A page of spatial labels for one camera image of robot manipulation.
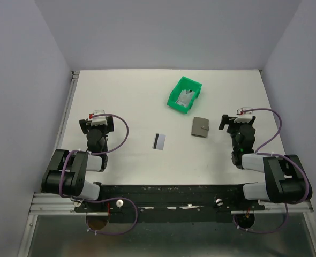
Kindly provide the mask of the grey card holder wallet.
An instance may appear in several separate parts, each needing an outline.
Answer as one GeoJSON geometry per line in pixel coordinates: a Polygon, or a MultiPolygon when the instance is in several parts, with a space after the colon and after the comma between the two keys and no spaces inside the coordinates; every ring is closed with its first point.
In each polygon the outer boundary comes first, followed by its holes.
{"type": "Polygon", "coordinates": [[[206,138],[209,131],[209,119],[194,117],[192,123],[191,135],[195,137],[206,138]]]}

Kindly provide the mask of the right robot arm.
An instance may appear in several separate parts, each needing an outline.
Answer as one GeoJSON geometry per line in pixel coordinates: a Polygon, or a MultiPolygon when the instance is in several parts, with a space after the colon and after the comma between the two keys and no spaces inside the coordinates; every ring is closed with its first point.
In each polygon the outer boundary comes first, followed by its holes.
{"type": "Polygon", "coordinates": [[[234,166],[242,170],[253,170],[264,174],[265,181],[243,185],[243,191],[233,196],[234,206],[246,209],[253,200],[272,203],[297,204],[312,197],[312,187],[297,155],[256,153],[255,116],[222,115],[219,130],[227,126],[231,137],[231,159],[234,166]]]}

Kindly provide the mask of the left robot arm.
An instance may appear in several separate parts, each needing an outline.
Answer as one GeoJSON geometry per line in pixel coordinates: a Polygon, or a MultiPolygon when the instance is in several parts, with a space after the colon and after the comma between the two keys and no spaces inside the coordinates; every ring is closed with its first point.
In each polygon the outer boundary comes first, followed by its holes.
{"type": "Polygon", "coordinates": [[[87,138],[87,150],[68,151],[55,150],[41,182],[44,193],[57,194],[64,197],[86,199],[87,205],[93,211],[101,211],[105,207],[105,198],[100,195],[100,186],[87,182],[86,169],[89,152],[101,153],[96,157],[101,158],[99,171],[107,167],[108,134],[114,131],[111,116],[93,117],[79,121],[83,134],[87,138]]]}

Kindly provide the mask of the silver magnetic stripe card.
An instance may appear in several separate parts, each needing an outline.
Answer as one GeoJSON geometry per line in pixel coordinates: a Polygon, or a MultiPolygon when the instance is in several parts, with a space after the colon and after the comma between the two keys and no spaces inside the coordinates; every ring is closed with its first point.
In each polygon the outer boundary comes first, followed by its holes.
{"type": "Polygon", "coordinates": [[[155,135],[155,139],[154,139],[154,142],[153,142],[153,149],[163,150],[164,149],[165,139],[166,139],[166,135],[165,134],[157,133],[155,135]]]}

